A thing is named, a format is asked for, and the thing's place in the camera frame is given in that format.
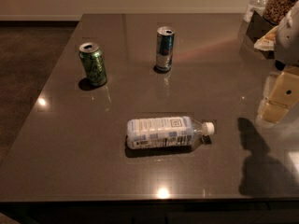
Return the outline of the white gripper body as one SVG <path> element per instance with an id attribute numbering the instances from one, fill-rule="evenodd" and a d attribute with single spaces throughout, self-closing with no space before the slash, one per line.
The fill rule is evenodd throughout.
<path id="1" fill-rule="evenodd" d="M 299 65 L 299 1 L 278 25 L 275 59 L 286 65 Z"/>

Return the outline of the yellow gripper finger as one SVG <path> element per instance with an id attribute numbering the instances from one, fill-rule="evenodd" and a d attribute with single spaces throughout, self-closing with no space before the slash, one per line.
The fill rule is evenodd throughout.
<path id="1" fill-rule="evenodd" d="M 289 110 L 283 106 L 263 102 L 260 108 L 260 117 L 267 122 L 279 123 L 288 112 Z"/>
<path id="2" fill-rule="evenodd" d="M 277 77 L 269 95 L 272 104 L 293 107 L 299 101 L 299 68 L 292 66 L 284 69 Z"/>

